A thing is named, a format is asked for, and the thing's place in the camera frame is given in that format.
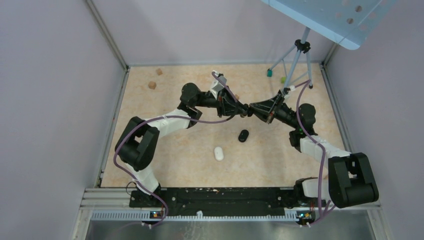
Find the black earbud charging case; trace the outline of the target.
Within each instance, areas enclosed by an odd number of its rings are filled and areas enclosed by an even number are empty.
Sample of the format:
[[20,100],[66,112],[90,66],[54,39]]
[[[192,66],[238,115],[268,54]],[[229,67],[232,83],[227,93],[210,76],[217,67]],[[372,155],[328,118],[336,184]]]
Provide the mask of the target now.
[[241,130],[241,132],[239,133],[239,135],[237,137],[238,141],[241,142],[241,143],[246,142],[246,140],[249,137],[249,134],[250,133],[249,133],[249,131],[247,129]]

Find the white earbud charging case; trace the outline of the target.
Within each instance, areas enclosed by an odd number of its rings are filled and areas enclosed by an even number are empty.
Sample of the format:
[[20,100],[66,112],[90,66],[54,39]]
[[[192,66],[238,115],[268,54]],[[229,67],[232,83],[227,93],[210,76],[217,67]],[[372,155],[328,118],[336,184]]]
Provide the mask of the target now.
[[224,156],[224,151],[223,151],[223,149],[220,146],[217,146],[217,147],[214,148],[213,154],[214,154],[214,158],[217,161],[222,161],[224,159],[224,157],[225,157]]

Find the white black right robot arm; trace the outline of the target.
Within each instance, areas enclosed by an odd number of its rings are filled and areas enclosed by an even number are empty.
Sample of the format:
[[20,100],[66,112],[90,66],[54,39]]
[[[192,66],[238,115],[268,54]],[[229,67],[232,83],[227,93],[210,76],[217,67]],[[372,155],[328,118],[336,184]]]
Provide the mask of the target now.
[[369,158],[362,152],[351,153],[333,146],[314,130],[316,109],[309,103],[297,103],[293,110],[278,93],[271,99],[249,104],[249,114],[270,124],[278,120],[293,128],[289,142],[302,154],[320,164],[318,176],[296,181],[293,200],[307,206],[313,198],[331,201],[337,208],[376,202],[379,190]]

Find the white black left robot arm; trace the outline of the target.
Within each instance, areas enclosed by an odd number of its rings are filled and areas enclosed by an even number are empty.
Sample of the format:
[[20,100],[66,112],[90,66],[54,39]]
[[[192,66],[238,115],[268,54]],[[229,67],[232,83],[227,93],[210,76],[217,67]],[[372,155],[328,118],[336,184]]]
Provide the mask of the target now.
[[180,104],[175,110],[149,119],[132,117],[116,143],[113,162],[117,167],[117,158],[125,163],[126,166],[120,166],[120,169],[133,178],[136,187],[142,191],[141,200],[147,206],[156,206],[161,198],[157,191],[160,184],[151,167],[159,139],[201,123],[203,113],[199,107],[216,109],[217,115],[225,118],[221,123],[234,116],[252,115],[248,104],[238,101],[221,84],[217,85],[217,90],[201,91],[189,82],[182,87]]

